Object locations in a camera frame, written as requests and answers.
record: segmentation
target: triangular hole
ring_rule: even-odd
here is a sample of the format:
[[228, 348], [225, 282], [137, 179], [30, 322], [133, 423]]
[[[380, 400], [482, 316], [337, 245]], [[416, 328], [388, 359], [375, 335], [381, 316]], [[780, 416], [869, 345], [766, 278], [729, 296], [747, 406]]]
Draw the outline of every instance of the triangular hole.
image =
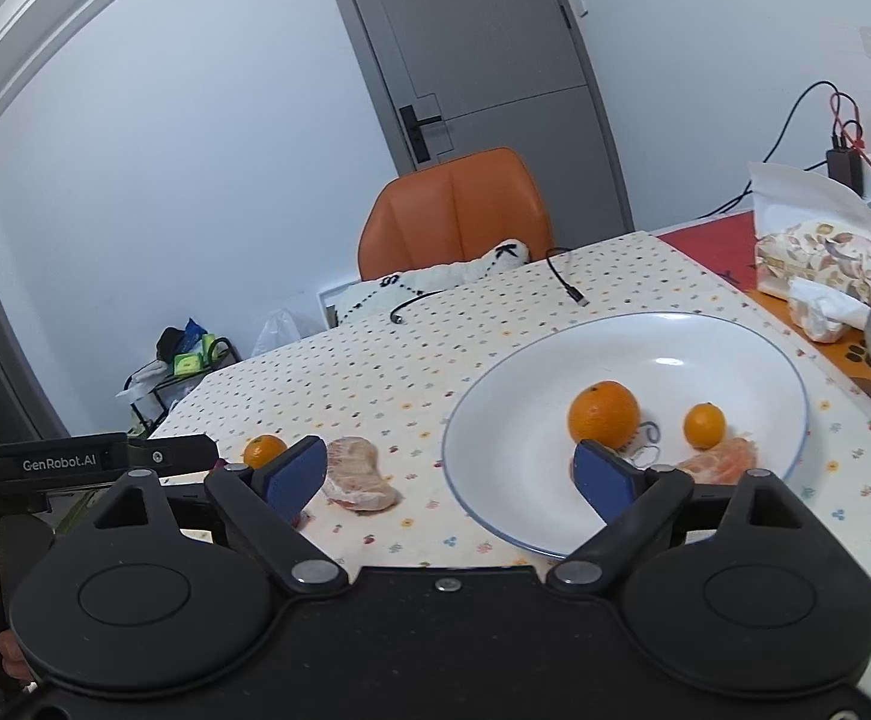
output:
[[145, 498], [139, 488], [128, 488], [112, 503], [109, 510], [95, 522], [96, 528], [127, 528], [131, 525], [148, 525]]
[[752, 502], [752, 514], [749, 522], [752, 525], [767, 528], [801, 528], [801, 523], [789, 510], [784, 501], [779, 498], [775, 490], [756, 490], [755, 499]]

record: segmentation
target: chair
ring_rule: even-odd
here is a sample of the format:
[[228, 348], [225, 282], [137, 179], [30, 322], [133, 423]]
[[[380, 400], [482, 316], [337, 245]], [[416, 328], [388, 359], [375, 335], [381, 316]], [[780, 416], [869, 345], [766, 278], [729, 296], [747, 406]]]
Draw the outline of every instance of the chair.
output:
[[509, 238], [538, 260], [552, 248], [552, 226], [522, 159], [510, 148], [493, 148], [386, 186], [362, 230], [358, 270], [369, 281], [465, 262]]

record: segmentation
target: screw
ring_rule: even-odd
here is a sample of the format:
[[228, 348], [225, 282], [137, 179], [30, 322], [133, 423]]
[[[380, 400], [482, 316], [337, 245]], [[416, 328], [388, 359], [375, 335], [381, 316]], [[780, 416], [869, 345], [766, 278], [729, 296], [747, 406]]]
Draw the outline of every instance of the screw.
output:
[[462, 580], [455, 577], [443, 577], [435, 581], [435, 589], [442, 592], [458, 592], [462, 589]]
[[562, 584], [592, 584], [601, 578], [601, 567], [587, 560], [571, 560], [555, 567], [555, 579]]
[[326, 584], [338, 576], [339, 568], [328, 560], [303, 560], [292, 567], [292, 576], [302, 584]]

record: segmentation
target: door handle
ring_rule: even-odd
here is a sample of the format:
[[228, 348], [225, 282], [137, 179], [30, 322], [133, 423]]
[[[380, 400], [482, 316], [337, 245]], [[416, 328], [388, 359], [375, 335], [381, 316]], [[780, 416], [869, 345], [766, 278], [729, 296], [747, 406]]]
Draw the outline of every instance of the door handle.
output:
[[430, 116], [427, 119], [418, 119], [415, 116], [415, 107], [413, 105], [405, 105], [404, 108], [399, 108], [399, 115], [402, 117], [402, 123], [405, 125], [405, 132], [408, 133], [408, 143], [412, 146], [415, 161], [420, 165], [422, 162], [430, 162], [432, 155], [429, 153], [426, 137], [422, 134], [422, 127], [425, 127], [427, 124], [441, 122], [442, 117]]

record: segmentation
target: white plate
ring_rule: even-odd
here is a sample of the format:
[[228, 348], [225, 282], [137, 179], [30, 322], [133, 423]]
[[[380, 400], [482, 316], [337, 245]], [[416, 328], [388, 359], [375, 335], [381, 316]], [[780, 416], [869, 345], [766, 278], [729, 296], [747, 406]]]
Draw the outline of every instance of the white plate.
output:
[[639, 467], [696, 452], [682, 421], [696, 403], [725, 412], [759, 466], [785, 477], [808, 429], [805, 386], [789, 359], [746, 327], [698, 314], [626, 314], [530, 344], [472, 386], [448, 420], [442, 460], [466, 511], [500, 538], [565, 557], [604, 526], [568, 475], [566, 414], [586, 386], [618, 381], [643, 427], [624, 455]]

